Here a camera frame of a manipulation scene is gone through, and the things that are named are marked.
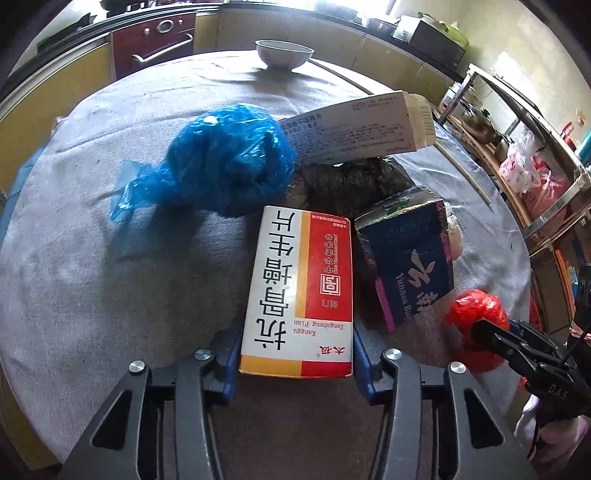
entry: white bowl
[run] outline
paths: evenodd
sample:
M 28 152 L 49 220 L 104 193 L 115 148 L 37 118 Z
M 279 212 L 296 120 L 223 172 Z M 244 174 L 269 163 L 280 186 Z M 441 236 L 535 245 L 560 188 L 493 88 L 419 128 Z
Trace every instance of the white bowl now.
M 269 67 L 293 70 L 302 66 L 314 53 L 311 48 L 280 40 L 257 40 L 256 51 Z

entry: oven knob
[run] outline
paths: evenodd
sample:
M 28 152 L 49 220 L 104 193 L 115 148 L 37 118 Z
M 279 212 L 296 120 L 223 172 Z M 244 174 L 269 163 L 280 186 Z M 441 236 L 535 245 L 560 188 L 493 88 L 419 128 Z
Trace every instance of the oven knob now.
M 166 33 L 166 32 L 170 32 L 174 27 L 174 22 L 172 20 L 162 20 L 158 26 L 156 27 L 156 30 L 158 31 L 158 33 Z

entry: red and white medicine box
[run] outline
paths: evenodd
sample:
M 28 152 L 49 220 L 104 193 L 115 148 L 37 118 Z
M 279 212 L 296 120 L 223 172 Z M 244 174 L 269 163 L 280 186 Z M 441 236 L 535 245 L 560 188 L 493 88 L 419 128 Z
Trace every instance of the red and white medicine box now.
M 265 207 L 240 372 L 297 378 L 350 375 L 352 285 L 348 219 Z

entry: crumpled blue plastic bag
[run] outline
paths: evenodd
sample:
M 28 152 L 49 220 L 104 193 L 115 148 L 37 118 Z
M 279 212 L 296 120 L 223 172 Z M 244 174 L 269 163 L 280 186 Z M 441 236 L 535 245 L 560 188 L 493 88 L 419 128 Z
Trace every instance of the crumpled blue plastic bag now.
M 279 124 L 259 106 L 204 113 L 180 131 L 160 165 L 124 160 L 111 219 L 155 204 L 246 215 L 284 194 L 295 158 Z

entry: chopstick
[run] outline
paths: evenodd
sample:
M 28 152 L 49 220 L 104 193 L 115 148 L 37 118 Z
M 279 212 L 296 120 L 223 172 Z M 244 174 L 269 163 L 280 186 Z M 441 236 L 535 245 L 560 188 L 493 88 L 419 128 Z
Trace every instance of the chopstick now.
M 462 167 L 462 165 L 460 165 L 460 163 L 455 158 L 453 158 L 452 155 L 445 148 L 443 148 L 443 146 L 438 141 L 435 141 L 434 146 L 436 149 L 438 149 L 443 154 L 444 157 L 446 157 L 450 162 L 452 162 L 452 164 L 460 171 L 460 173 L 462 175 L 464 175 L 464 178 L 480 194 L 480 196 L 482 197 L 482 200 L 484 200 L 487 205 L 490 205 L 492 203 L 491 199 L 488 198 L 488 195 L 486 193 L 484 193 L 484 190 L 482 190 L 480 188 L 480 185 L 478 185 L 476 183 L 476 180 L 474 180 L 470 176 L 470 174 L 466 171 L 466 169 L 464 167 Z

